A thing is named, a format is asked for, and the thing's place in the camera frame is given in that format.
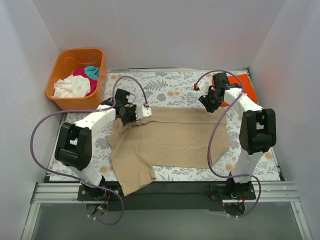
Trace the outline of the beige t-shirt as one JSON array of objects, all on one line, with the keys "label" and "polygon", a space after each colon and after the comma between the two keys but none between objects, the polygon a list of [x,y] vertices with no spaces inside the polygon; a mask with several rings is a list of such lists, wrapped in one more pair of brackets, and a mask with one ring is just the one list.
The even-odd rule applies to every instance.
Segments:
[{"label": "beige t-shirt", "polygon": [[154,166],[207,169],[228,150],[224,110],[152,107],[150,117],[112,124],[110,161],[125,196],[156,179]]}]

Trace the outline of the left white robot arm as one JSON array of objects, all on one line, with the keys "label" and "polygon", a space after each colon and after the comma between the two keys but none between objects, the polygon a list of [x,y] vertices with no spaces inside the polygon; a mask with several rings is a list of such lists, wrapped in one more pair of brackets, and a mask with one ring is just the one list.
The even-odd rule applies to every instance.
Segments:
[{"label": "left white robot arm", "polygon": [[105,178],[91,163],[93,136],[108,123],[120,119],[123,125],[150,116],[150,108],[129,102],[130,92],[118,89],[115,97],[100,103],[97,111],[75,123],[65,122],[60,128],[54,152],[56,160],[72,170],[76,177],[92,184],[89,194],[95,200],[106,196]]}]

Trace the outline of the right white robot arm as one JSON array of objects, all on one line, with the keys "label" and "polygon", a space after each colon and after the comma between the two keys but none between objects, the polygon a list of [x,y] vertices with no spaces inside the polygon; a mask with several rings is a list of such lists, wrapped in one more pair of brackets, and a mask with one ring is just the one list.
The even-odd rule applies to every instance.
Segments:
[{"label": "right white robot arm", "polygon": [[264,153],[276,144],[276,113],[255,103],[245,92],[246,85],[238,76],[235,76],[235,83],[230,82],[231,75],[229,71],[214,70],[212,84],[199,78],[193,85],[194,90],[201,92],[199,101],[207,112],[213,113],[226,103],[228,110],[233,109],[241,117],[241,151],[237,163],[224,176],[225,182],[211,185],[208,190],[213,200],[258,199],[252,185],[253,172]]}]

